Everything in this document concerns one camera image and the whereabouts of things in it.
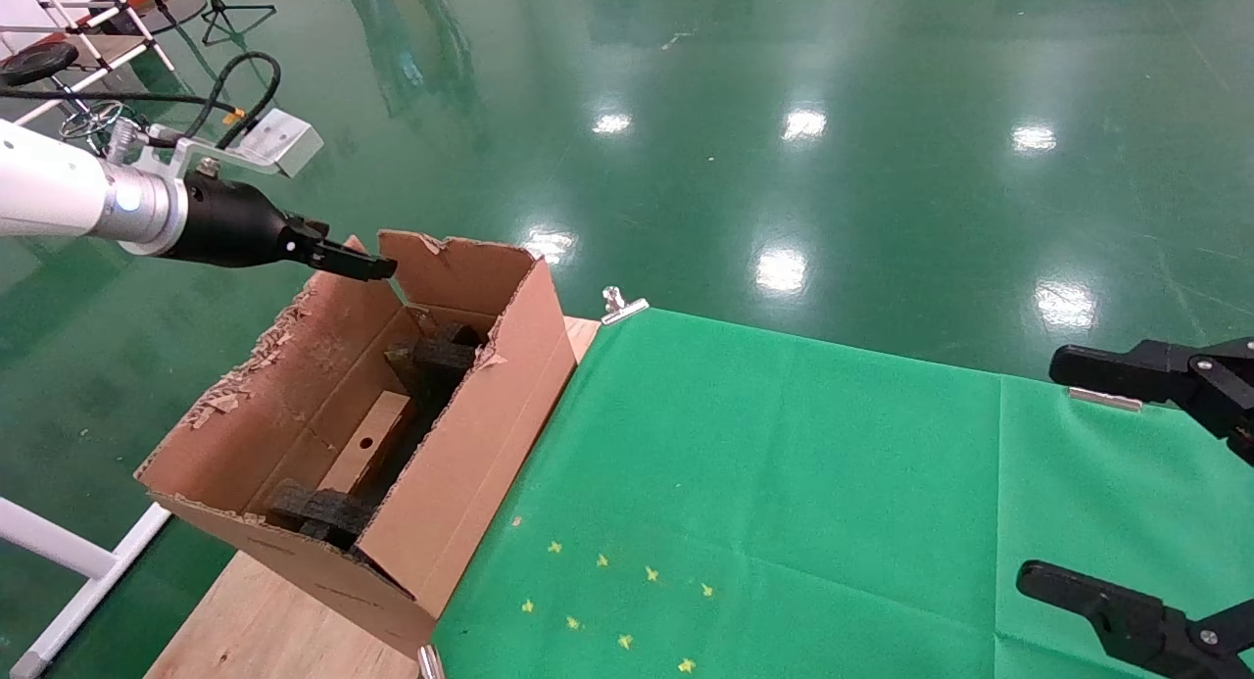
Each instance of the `black hose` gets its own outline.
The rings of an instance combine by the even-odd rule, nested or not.
[[[238,137],[240,133],[245,131],[252,131],[257,126],[257,117],[265,110],[266,104],[268,104],[275,98],[275,93],[278,90],[278,82],[282,78],[282,70],[278,67],[278,60],[263,51],[246,51],[231,58],[222,72],[218,73],[218,78],[213,82],[213,88],[209,89],[209,95],[196,97],[192,94],[135,94],[135,93],[117,93],[117,92],[31,92],[25,89],[4,89],[0,88],[0,98],[14,98],[14,99],[29,99],[29,100],[148,100],[148,102],[169,102],[169,103],[197,103],[201,104],[201,112],[196,114],[192,119],[192,124],[188,126],[187,131],[181,133],[181,137],[192,138],[201,132],[204,127],[204,122],[209,119],[209,113],[217,108],[224,110],[229,114],[238,114],[241,110],[228,103],[219,102],[218,97],[222,95],[222,89],[227,84],[227,78],[234,72],[234,68],[250,59],[260,59],[270,64],[273,72],[270,75],[270,83],[266,85],[265,93],[261,99],[253,104],[240,122],[231,126],[218,141],[217,148],[227,148],[233,139]],[[174,147],[174,141],[157,141],[154,143],[157,147]]]
[[[130,94],[118,92],[33,92],[26,89],[0,88],[0,98],[26,99],[26,100],[150,100],[168,103],[211,103],[211,108],[218,108],[227,113],[238,113],[240,109],[216,99],[193,97],[192,94]]]
[[[270,56],[263,51],[246,51],[227,63],[227,65],[222,69],[222,74],[218,77],[219,82],[226,82],[226,78],[228,74],[231,74],[232,69],[237,67],[238,63],[246,59],[260,59],[270,64],[270,68],[273,72],[273,74],[270,75],[270,84],[266,85],[266,93],[261,94],[261,99],[258,99],[257,103],[255,103],[252,108],[250,108],[248,112],[243,114],[243,118],[238,123],[232,126],[226,132],[226,134],[222,136],[222,139],[219,139],[218,143],[216,143],[214,147],[218,149],[224,149],[229,147],[233,139],[236,139],[236,137],[238,137],[238,134],[242,133],[245,128],[251,131],[252,127],[257,124],[257,117],[261,115],[261,112],[263,112],[266,104],[268,104],[275,98],[275,93],[278,90],[278,82],[282,79],[283,75],[282,69],[278,67],[277,59]]]

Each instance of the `metal cylinder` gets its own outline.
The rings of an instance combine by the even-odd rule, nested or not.
[[[445,679],[444,664],[440,663],[440,653],[435,651],[435,645],[423,645],[418,650],[418,675],[423,679]]]

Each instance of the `green cloth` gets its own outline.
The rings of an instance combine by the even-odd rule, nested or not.
[[[1179,412],[651,309],[598,334],[434,641],[454,679],[1141,675],[1020,565],[1206,615],[1254,596],[1251,495]]]

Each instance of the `metal bracket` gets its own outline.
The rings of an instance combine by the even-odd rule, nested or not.
[[[171,128],[155,123],[148,132],[158,137],[174,133]],[[312,126],[291,113],[272,108],[255,129],[245,134],[237,147],[218,149],[212,143],[197,138],[179,138],[174,143],[174,153],[168,163],[158,159],[157,149],[148,146],[134,162],[134,167],[169,179],[181,179],[197,158],[208,157],[260,174],[295,177],[314,153],[322,149],[322,144],[321,136]]]
[[[627,301],[623,300],[622,290],[614,286],[601,290],[601,296],[606,297],[606,314],[601,318],[601,323],[606,326],[622,321],[632,314],[648,309],[648,300],[645,299],[638,299],[627,304]]]
[[[1124,409],[1127,412],[1141,412],[1141,408],[1145,405],[1145,403],[1137,399],[1110,395],[1096,390],[1086,390],[1083,388],[1067,388],[1067,394],[1070,394],[1072,399],[1104,404],[1106,407],[1114,407],[1115,409]]]

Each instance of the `cardboard box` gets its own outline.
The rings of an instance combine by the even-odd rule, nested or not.
[[[135,472],[153,500],[414,656],[574,369],[543,260],[504,245],[385,231],[396,282],[316,274],[252,358]],[[267,522],[270,492],[316,489],[384,390],[384,351],[460,321],[488,336],[355,553]]]

